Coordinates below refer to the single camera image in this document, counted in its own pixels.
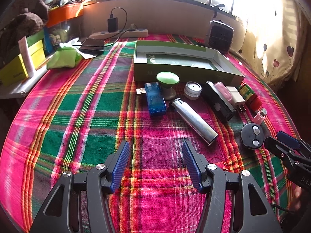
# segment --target yellow box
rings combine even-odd
[[[43,61],[45,61],[45,55],[43,51],[42,40],[39,40],[34,45],[30,46],[29,52],[32,62],[37,69]],[[4,86],[9,86],[15,82],[28,78],[26,68],[24,66],[23,58],[21,54],[16,56],[10,63],[0,70],[0,80]]]

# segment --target black speaker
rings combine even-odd
[[[231,26],[222,21],[212,20],[210,22],[210,32],[206,35],[205,46],[213,48],[227,54],[229,52],[234,30]]]

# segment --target white power adapter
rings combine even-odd
[[[238,90],[235,87],[226,87],[230,94],[232,95],[232,100],[229,103],[237,110],[241,112],[245,112],[246,109],[244,108],[245,100],[240,95]]]

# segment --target orange box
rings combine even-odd
[[[61,22],[83,15],[83,3],[72,3],[61,6],[49,11],[49,21],[47,28],[57,25]]]

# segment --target white extension socket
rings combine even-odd
[[[89,36],[89,38],[97,38],[97,39],[108,39],[111,38],[113,35],[116,35],[115,38],[119,37],[122,32],[96,32]],[[128,31],[125,32],[121,37],[148,37],[148,30],[147,29],[136,29],[135,31]]]

